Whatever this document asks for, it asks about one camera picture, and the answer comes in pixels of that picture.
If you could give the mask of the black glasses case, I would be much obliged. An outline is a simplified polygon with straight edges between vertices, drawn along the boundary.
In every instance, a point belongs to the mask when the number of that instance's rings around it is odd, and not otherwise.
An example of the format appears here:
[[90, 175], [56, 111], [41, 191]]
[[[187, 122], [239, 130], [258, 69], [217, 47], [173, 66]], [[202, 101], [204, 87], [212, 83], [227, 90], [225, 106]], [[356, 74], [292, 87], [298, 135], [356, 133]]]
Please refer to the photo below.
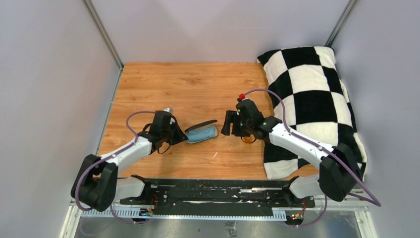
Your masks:
[[188, 144], [195, 144], [205, 140], [209, 140], [218, 136], [218, 130], [215, 123], [218, 120], [208, 120], [194, 126], [191, 126], [185, 130], [187, 136], [186, 142]]

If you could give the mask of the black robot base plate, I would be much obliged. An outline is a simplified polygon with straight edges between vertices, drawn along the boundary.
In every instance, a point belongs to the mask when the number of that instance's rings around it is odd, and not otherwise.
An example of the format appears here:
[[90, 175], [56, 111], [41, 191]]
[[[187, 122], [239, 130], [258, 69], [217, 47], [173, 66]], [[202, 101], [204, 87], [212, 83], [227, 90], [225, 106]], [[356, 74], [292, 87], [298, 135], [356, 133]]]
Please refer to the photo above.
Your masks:
[[148, 198], [121, 199], [124, 205], [150, 205], [154, 215], [210, 218], [268, 218], [275, 208], [301, 212], [315, 208], [312, 196], [290, 199], [284, 180], [151, 178]]

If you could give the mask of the light blue cleaning cloth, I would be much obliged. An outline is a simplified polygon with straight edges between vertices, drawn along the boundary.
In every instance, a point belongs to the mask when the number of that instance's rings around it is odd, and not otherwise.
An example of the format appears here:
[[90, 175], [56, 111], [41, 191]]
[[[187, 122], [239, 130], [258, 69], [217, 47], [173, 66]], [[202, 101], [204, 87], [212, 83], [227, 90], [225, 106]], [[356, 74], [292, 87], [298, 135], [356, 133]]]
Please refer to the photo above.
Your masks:
[[193, 144], [204, 140], [214, 138], [218, 135], [217, 129], [214, 126], [206, 127], [204, 129], [190, 130], [187, 132], [187, 143]]

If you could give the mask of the orange sunglasses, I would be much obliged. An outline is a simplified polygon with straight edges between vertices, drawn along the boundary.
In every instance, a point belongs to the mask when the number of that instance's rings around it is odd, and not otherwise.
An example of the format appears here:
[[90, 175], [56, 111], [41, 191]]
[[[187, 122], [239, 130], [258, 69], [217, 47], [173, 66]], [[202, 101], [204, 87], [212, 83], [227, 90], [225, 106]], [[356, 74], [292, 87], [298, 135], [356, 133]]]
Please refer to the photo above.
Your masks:
[[257, 139], [254, 138], [253, 136], [243, 136], [241, 137], [241, 140], [246, 143], [246, 144], [252, 144], [254, 143]]

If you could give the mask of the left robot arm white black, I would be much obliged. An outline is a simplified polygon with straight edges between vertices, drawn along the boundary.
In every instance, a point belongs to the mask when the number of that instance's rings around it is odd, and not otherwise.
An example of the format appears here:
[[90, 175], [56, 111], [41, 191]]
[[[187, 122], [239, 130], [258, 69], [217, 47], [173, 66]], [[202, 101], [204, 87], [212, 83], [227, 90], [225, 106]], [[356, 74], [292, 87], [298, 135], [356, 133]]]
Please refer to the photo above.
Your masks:
[[152, 111], [153, 122], [120, 148], [97, 156], [85, 157], [71, 189], [71, 196], [82, 211], [104, 211], [113, 202], [133, 198], [138, 204], [148, 204], [152, 198], [149, 182], [140, 176], [119, 178], [121, 172], [141, 158], [158, 152], [163, 144], [169, 146], [187, 139], [179, 127], [172, 108]]

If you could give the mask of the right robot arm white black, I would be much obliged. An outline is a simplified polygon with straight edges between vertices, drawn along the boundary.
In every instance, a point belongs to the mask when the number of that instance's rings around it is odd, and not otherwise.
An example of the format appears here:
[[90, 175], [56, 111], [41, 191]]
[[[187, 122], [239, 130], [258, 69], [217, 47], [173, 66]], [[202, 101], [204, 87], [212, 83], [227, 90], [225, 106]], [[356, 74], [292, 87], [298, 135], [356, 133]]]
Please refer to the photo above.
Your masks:
[[248, 98], [240, 100], [234, 111], [226, 111], [221, 133], [238, 137], [253, 135], [256, 140], [296, 154], [318, 169], [317, 175], [294, 177], [283, 187], [283, 200], [289, 207], [295, 207], [303, 198], [313, 195], [343, 201], [362, 178], [349, 146], [318, 142], [291, 129], [284, 120], [264, 117]]

